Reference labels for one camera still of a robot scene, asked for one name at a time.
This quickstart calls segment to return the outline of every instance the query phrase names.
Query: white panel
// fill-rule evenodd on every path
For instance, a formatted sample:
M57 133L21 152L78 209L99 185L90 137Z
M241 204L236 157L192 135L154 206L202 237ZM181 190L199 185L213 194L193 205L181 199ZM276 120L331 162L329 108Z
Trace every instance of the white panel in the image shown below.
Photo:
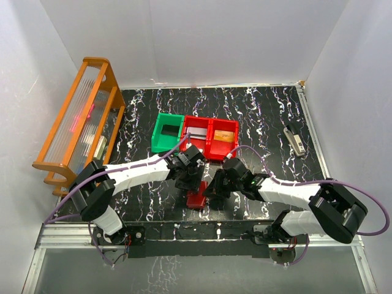
M159 81L306 79L347 1L150 1Z
M361 186L392 213L392 3L350 1L306 82L306 95L331 176ZM361 231L383 226L369 208ZM392 231L364 238L381 294L391 293Z
M56 197L31 167L76 75L38 0L0 9L0 285L20 293Z
M41 0L77 67L85 56L108 58L120 87L157 80L145 0Z
M306 79L348 0L41 0L77 66L122 88Z

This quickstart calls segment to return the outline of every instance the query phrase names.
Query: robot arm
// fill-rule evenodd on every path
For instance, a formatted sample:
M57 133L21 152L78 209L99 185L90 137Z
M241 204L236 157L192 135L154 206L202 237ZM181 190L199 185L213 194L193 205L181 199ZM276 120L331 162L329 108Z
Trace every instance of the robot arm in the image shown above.
M93 222L100 227L113 243L118 244L125 236L124 224L117 213L110 207L113 195L128 188L154 181L174 179L175 187L185 190L198 190L204 171L204 156L191 146L177 156L153 157L120 165L103 166L92 161L77 176L70 191L89 177L121 167L123 171L114 171L96 178L76 191L72 201L85 222Z
M283 211L261 235L265 240L284 242L301 234L327 234L341 243L351 243L366 207L338 184L309 184L278 181L266 174L252 174L238 158L226 160L205 190L209 198L230 197L239 191L251 200L281 202L304 209Z
M78 175L70 190L90 176L120 167L129 169L114 171L96 178L76 191L72 200L81 219L93 222L112 240L121 243L126 235L125 226L110 207L114 194L143 183L174 179L175 187L197 191L203 176L204 156L195 147L189 147L177 156L161 160L155 155L138 162L102 166L91 162ZM363 219L366 207L345 187L338 184L310 184L295 186L294 182L277 181L263 173L253 174L237 158L224 162L210 185L204 191L208 198L229 198L231 192L241 192L251 200L281 202L304 209L283 211L258 238L268 242L286 242L301 234L324 234L338 242L351 243Z

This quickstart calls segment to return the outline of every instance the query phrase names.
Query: purple cable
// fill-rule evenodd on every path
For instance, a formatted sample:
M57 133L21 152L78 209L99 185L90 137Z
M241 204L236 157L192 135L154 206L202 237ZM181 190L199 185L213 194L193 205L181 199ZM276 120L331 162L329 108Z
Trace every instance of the purple cable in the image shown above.
M97 249L97 251L99 252L100 256L102 256L103 260L105 260L107 264L109 264L110 266L113 267L115 264L114 264L113 262L111 262L111 261L109 260L109 258L107 258L107 257L105 256L105 254L101 251L101 249L100 249L99 246L98 246L97 241L95 240L94 236L92 235L92 231L91 231L91 222L88 222L88 232L90 233L92 242L94 243L94 246L96 247L96 249Z
M309 242L310 242L309 235L306 235L306 244L305 244L304 252L302 252L301 256L297 260L289 263L289 265L295 265L296 263L300 262L304 258L305 254L307 252L307 249L309 247Z
M321 179L321 180L316 180L316 181L306 181L306 182L302 182L302 183L284 183L284 182L280 182L278 179L275 178L275 176L273 175L273 173L271 172L271 170L267 167L267 164L265 163L263 157L253 148L250 147L248 145L240 145L237 148L234 148L233 150L230 151L230 154L233 154L234 151L236 151L237 149L240 148L248 148L250 150L253 151L254 154L256 154L258 156L258 158L260 158L261 162L263 163L265 170L267 172L267 174L271 177L271 179L282 186L305 186L305 185L311 185L311 184L338 184L338 185L342 185L345 187L349 187L353 190L358 191L359 193L369 197L371 200L374 201L375 204L377 204L380 209L382 210L382 212L384 213L385 216L385 225L384 227L376 232L370 232L370 233L363 233L363 232L357 232L357 235L361 235L361 236L377 236L380 235L382 233L384 233L385 231L388 230L389 226L390 226L390 215L388 214L388 211L386 210L386 208L382 205L382 203L376 199L374 196L370 195L369 193L365 192L364 190L360 189L359 187L353 186L349 183L345 183L345 182L340 182L340 181L333 181L330 179Z
M60 217L58 217L58 218L56 218L56 219L51 219L51 220L49 220L47 223L48 223L48 224L53 224L53 223L55 223L55 222L62 221L63 219L71 219L71 218L77 217L77 216L80 216L80 215L79 215L78 213L75 213L75 214L68 214L67 216L60 216Z
M50 221L51 218L55 215L55 213L65 204L65 202L66 202L69 198L71 198L71 197L74 195L74 193L76 193L77 190L79 190L80 188L82 188L85 184L91 182L92 180L94 180L94 179L96 179L96 178L98 178L98 177L100 177L100 176L107 175L107 174L109 174L109 173L122 172L122 171L124 171L124 170L128 170L128 169L130 170L131 168L145 167L145 166L148 166L148 165L156 164L156 163L158 163L159 161L161 161L161 160L163 160L163 159L169 157L173 152L175 152L176 149L177 149L182 143L184 143L184 142L187 140L187 138L189 137L189 135L190 135L190 133L187 133L187 134L184 136L184 138L183 138L176 146L173 147L173 149L171 149L168 153L166 153L165 155L163 155L162 157L158 158L157 160L155 160L155 161L153 161L153 162L149 162L148 164L147 164L147 163L144 163L144 164L135 164L135 165L132 165L132 166L130 166L130 167L119 167L119 168L116 168L116 169L114 169L114 170L105 170L105 171L102 171L102 172L100 172L100 173L97 173L97 174L94 175L94 176L90 176L89 178L85 179L83 182L81 182L79 185L77 185L75 188L73 188L72 191L70 191L70 192L68 193L68 195L65 196L65 197L63 198L63 200L61 200L61 202L59 203L59 205L58 205L58 206L49 214L49 216L45 219L45 222L43 222L43 224L44 224L44 225L49 224L49 221Z

